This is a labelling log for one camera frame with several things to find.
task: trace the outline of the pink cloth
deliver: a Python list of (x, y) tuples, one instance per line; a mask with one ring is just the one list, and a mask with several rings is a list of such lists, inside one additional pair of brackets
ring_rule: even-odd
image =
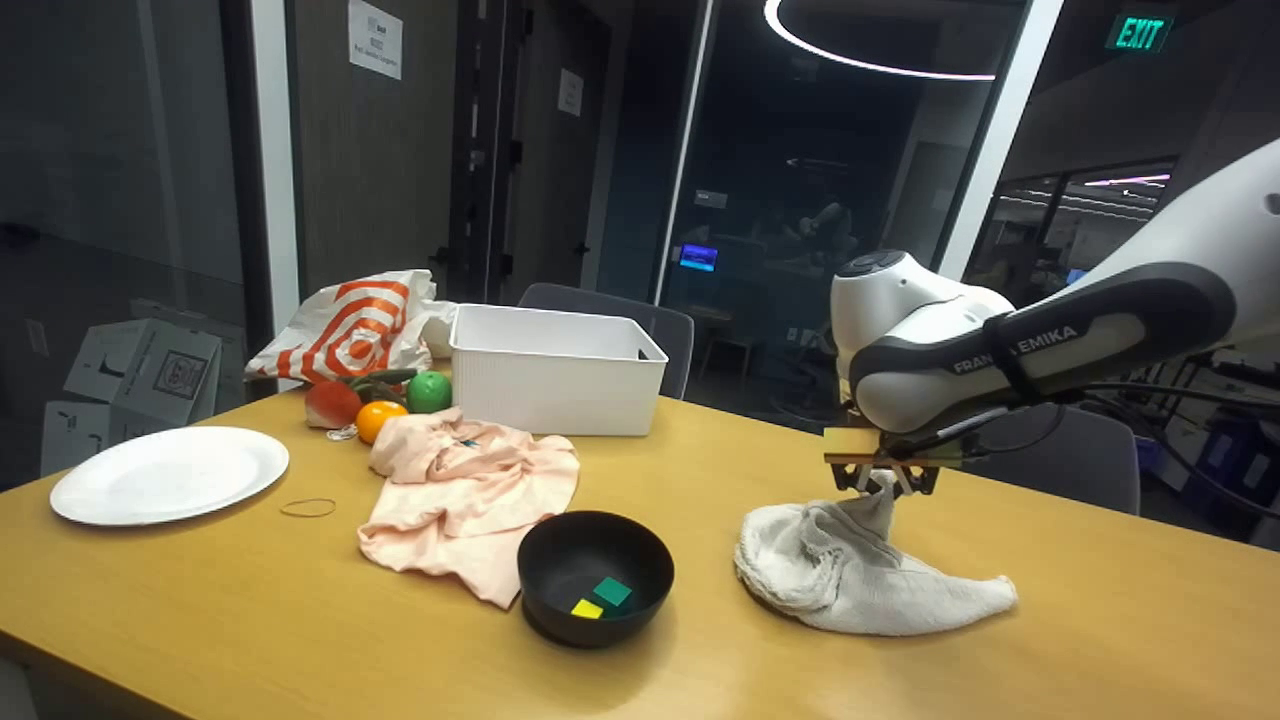
[(461, 411), (388, 421), (367, 469), (385, 490), (358, 530), (359, 552), (395, 573), (461, 574), (512, 609), (524, 530), (569, 508), (581, 458), (566, 437), (465, 422)]

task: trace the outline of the white plastic bin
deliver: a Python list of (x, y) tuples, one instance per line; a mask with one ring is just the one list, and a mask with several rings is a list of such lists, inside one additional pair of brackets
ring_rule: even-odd
[(452, 402), (556, 437), (650, 437), (665, 347), (627, 315), (461, 302)]

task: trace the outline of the ceiling light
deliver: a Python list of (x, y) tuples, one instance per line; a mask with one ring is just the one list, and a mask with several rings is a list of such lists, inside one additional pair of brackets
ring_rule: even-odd
[(764, 0), (764, 24), (767, 24), (781, 38), (789, 38), (789, 44), (796, 44), (796, 46), (822, 54), (822, 61), (833, 61), (833, 65), (845, 65), (845, 66), (862, 66), (862, 71), (907, 74), (907, 78), (939, 78), (939, 82), (991, 82), (991, 78), (997, 78), (991, 71), (899, 66), (899, 65), (873, 65), (873, 61), (862, 61), (862, 54), (839, 54), (839, 52), (818, 46), (818, 44), (802, 38), (802, 35), (775, 15), (781, 3), (786, 3), (786, 0)]
[(1167, 171), (1085, 180), (1085, 189), (1165, 189), (1165, 183), (1167, 183)]

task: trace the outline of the exit sign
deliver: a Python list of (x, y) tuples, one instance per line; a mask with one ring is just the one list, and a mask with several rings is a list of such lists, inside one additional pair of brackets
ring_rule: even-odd
[(1155, 52), (1173, 26), (1173, 13), (1124, 13), (1108, 35), (1111, 52)]

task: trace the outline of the black chair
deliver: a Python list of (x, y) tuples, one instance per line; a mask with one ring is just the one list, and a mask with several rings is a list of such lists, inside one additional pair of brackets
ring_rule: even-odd
[(1089, 408), (1037, 402), (997, 415), (965, 438), (959, 469), (1116, 511), (1142, 511), (1135, 437), (1130, 422)]
[(655, 306), (633, 297), (609, 297), (609, 293), (590, 293), (569, 282), (530, 282), (521, 302), (560, 306), (560, 310), (598, 310), (598, 315), (633, 315), (667, 353), (667, 373), (661, 392), (665, 397), (687, 392), (691, 347), (697, 347), (691, 315), (675, 306)]

